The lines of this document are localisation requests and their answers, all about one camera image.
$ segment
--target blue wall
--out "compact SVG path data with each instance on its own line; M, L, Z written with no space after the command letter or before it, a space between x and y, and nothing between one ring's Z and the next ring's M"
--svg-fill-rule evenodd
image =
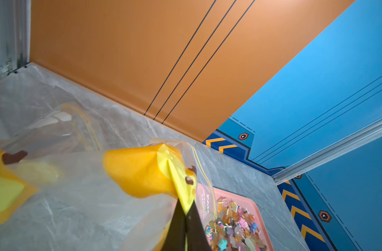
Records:
M266 168L381 118L382 0L353 3L232 117L256 132L249 159Z
M353 242L364 251L382 251L382 138L309 171L307 176ZM303 186L299 188L306 194Z

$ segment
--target hexagonal bolt decal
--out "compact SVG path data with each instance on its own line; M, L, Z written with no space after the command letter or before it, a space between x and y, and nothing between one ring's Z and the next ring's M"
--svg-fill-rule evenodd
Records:
M244 139L247 139L248 136L249 136L248 133L242 133L242 134L240 134L240 136L238 137L238 139L239 139L239 140L244 140Z
M326 211L320 211L318 216L324 222L330 222L330 220L332 219L330 214L328 212L326 212Z

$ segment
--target lollipop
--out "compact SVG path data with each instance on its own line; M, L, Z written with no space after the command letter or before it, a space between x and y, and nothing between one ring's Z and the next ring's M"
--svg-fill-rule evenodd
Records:
M219 242L218 242L218 247L219 247L219 250L220 250L220 251L225 250L226 247L227 247L227 240L225 240L225 239L220 239Z
M240 225L241 225L242 228L247 228L247 227L248 227L248 224L247 224L247 222L245 221L245 219L243 219L243 218L239 218L239 219L238 219L238 222L240 223Z
M224 229L224 224L222 222L222 220L220 218L218 218L218 222L217 222L218 226L221 228L221 229Z
M241 242L236 243L238 251L245 251L244 245Z
M236 233L236 235L238 237L242 237L242 235L244 234L244 231L241 227L237 226L234 228L234 232Z
M228 226L228 227L226 228L226 232L227 232L227 235L229 235L229 236L232 236L232 235L235 234L235 233L234 233L234 229L233 229L232 227L230 227L230 226Z
M232 245L232 247L237 248L236 247L237 242L236 242L236 239L234 238L234 236L230 235L229 240L230 240L230 244Z
M250 238L246 238L245 239L245 245L247 245L247 247L250 250L254 250L255 249L255 245L254 245L253 241Z
M211 241L214 238L212 228L210 226L206 226L205 228L205 235L208 237L208 239Z
M257 225L255 222L253 222L253 223L251 224L250 231L253 232L253 233L255 233L255 231L256 231L257 229L258 229L258 225Z
M237 213L238 213L240 216L242 216L242 210L241 210L240 207L237 208Z
M222 202L223 202L223 206L224 207L228 207L230 205L230 202L229 202L229 200L227 198L223 198Z

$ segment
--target dashed line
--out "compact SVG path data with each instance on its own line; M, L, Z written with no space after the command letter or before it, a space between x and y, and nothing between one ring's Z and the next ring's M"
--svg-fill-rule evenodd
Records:
M357 245L359 246L359 248L361 249L361 251L363 251L363 249L360 247L359 243L357 241L355 241L357 243Z
M329 204L329 207L330 207L330 209L332 209L333 212L335 212L335 210L332 208L332 206L330 204Z
M347 227L346 227L346 230L347 230L347 232L351 235L351 237L354 238L354 236L350 233L350 231L347 229Z
M326 200L326 201L328 201L326 198L325 198L325 196L324 196L324 194L323 193L321 193L321 195L322 195L322 197Z
M344 225L342 219L339 217L339 215L336 215L338 217L338 219L340 220L340 222Z

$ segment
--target plastic bag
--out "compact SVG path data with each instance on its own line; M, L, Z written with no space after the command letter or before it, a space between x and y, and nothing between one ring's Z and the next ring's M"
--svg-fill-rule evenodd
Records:
M81 107L65 103L0 143L0 224L38 189L5 168L26 155L28 159L51 153L101 151L104 138L99 124Z
M2 142L7 153L25 150L28 158L49 154L102 151L106 143L98 122L74 102L64 103Z
M188 143L154 140L149 146L161 144L175 147L181 153L185 166L196 171L195 202L201 223L206 225L216 212L209 174L202 168L195 149ZM143 198L125 193L103 166L107 153L113 151L120 150L48 155L24 159L9 167L25 181L75 206L102 226L127 235L121 250L153 250L165 237L177 198L168 193Z

